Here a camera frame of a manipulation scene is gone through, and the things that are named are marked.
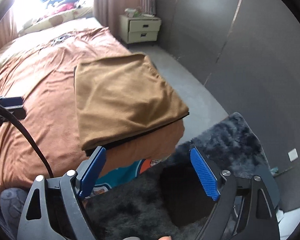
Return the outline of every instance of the shaggy carpet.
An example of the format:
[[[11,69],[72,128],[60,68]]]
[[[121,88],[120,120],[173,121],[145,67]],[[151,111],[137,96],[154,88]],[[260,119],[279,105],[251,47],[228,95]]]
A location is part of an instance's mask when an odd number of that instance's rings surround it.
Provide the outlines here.
[[[131,182],[89,199],[86,212],[98,240],[196,239],[214,203],[194,175],[189,155],[193,147],[238,177],[251,178],[258,165],[268,167],[258,138],[234,113]],[[234,224],[230,217],[224,239]]]

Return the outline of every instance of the bedside cabinet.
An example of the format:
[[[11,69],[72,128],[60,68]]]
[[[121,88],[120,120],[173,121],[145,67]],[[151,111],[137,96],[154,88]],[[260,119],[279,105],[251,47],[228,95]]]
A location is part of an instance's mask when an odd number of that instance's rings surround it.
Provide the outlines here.
[[[120,15],[119,21],[119,35],[126,44],[157,40],[161,26],[160,18],[129,18],[125,15]]]

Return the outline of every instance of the wall outlet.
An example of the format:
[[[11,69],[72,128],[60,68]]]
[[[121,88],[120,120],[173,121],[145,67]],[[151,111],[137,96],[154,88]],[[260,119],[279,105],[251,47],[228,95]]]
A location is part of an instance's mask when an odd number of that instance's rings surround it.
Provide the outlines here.
[[[288,155],[289,155],[289,159],[291,162],[293,162],[294,160],[296,160],[298,158],[296,149],[293,149],[292,151],[288,152]]]

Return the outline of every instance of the gray tile floor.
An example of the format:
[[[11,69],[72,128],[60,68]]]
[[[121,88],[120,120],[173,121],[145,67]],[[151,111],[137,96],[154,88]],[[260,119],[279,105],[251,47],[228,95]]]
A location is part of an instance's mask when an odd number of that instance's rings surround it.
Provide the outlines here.
[[[144,52],[151,57],[160,74],[178,92],[190,109],[184,119],[185,133],[179,143],[199,135],[228,116],[210,92],[180,63],[158,46],[131,45],[131,52]]]

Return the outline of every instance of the silver bolt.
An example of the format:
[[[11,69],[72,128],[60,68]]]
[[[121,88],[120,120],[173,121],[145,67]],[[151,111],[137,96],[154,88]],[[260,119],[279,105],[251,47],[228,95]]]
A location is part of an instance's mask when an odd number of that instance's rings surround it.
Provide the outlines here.
[[[38,181],[38,182],[42,181],[43,179],[44,179],[44,176],[43,176],[43,175],[38,175],[38,176],[35,178],[35,180]]]
[[[261,181],[261,178],[258,175],[255,175],[253,178],[254,178],[255,181]]]
[[[224,170],[224,171],[222,171],[222,175],[226,176],[226,177],[229,177],[231,175],[231,172],[228,171],[228,170]]]
[[[74,171],[74,170],[69,170],[69,171],[67,171],[67,175],[68,175],[69,177],[72,177],[74,174],[75,174],[75,171]]]

